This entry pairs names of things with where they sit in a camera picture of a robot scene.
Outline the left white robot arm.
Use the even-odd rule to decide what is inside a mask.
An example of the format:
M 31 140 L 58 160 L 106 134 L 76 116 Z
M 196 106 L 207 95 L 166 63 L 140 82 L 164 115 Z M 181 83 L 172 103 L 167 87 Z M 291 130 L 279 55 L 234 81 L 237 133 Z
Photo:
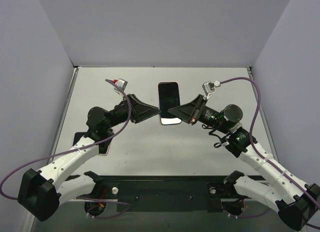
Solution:
M 69 176 L 89 159 L 107 153 L 113 127 L 127 121 L 137 124 L 159 113 L 157 107 L 141 102 L 134 94 L 127 95 L 110 111 L 98 106 L 91 108 L 87 114 L 88 131 L 70 153 L 60 155 L 39 170 L 31 168 L 23 174 L 17 201 L 43 222 L 68 200 L 87 194 L 99 197 L 103 185 L 98 175 L 89 171 L 76 178 L 69 179 Z

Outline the black phone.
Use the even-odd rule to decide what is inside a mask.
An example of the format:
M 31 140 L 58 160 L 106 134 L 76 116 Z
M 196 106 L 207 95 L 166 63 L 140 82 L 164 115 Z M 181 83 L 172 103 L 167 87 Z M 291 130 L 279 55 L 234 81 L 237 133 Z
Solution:
M 177 82 L 158 84 L 159 122 L 163 126 L 178 125 L 182 121 L 168 112 L 168 109 L 180 106 L 179 85 Z

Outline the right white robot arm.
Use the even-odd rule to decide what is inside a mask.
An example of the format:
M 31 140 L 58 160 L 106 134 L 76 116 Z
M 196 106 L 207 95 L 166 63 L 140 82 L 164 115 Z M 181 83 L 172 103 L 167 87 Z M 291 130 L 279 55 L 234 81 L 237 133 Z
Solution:
M 207 100 L 198 95 L 193 101 L 168 109 L 182 121 L 194 125 L 203 123 L 210 129 L 223 133 L 220 144 L 236 158 L 258 172 L 268 184 L 257 182 L 240 171 L 232 172 L 224 179 L 224 193 L 237 194 L 254 199 L 274 210 L 291 229 L 300 231 L 319 210 L 320 187 L 307 184 L 285 169 L 241 124 L 243 112 L 235 104 L 216 111 L 206 106 Z

